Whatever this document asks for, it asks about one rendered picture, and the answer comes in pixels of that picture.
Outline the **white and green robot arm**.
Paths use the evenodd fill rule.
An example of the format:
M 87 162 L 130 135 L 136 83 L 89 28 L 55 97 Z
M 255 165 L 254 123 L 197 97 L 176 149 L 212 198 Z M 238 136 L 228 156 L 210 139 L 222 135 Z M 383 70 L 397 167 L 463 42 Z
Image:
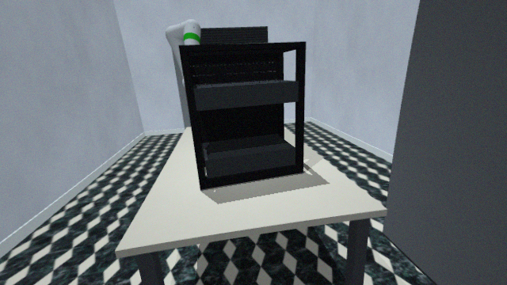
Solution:
M 193 19 L 189 19 L 183 24 L 173 25 L 166 29 L 166 39 L 168 40 L 173 53 L 176 57 L 178 66 L 181 71 L 181 75 L 183 78 L 182 66 L 181 66 L 181 56 L 178 45 L 200 45 L 200 34 L 201 28 L 197 21 Z M 182 81 L 183 86 L 185 87 L 184 78 Z

